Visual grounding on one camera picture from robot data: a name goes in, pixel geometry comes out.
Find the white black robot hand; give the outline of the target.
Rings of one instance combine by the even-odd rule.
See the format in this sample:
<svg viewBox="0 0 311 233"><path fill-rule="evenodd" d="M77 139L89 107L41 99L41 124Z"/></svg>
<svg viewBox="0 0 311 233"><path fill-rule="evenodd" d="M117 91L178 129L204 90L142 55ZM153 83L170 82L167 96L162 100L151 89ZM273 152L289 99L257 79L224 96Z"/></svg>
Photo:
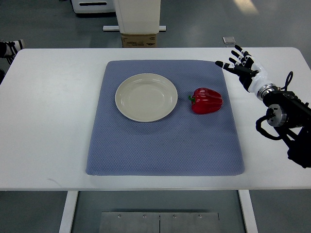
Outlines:
<svg viewBox="0 0 311 233"><path fill-rule="evenodd" d="M239 81L247 92L255 93L255 86L260 82L260 76L264 74L263 68L257 63L251 54L239 45L234 46L235 50L231 51L237 60L229 58L230 63L216 61L215 65L235 74L239 77Z"/></svg>

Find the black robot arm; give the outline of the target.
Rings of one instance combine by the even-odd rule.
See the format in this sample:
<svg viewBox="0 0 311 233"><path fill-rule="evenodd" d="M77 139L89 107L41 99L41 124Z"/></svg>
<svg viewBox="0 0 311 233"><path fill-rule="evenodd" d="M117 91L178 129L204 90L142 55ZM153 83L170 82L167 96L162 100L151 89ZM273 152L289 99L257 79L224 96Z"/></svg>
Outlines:
<svg viewBox="0 0 311 233"><path fill-rule="evenodd" d="M259 89L257 97L268 107L256 121L256 130L271 140L283 140L288 147L288 159L311 167L311 109L292 91L281 90L273 84Z"/></svg>

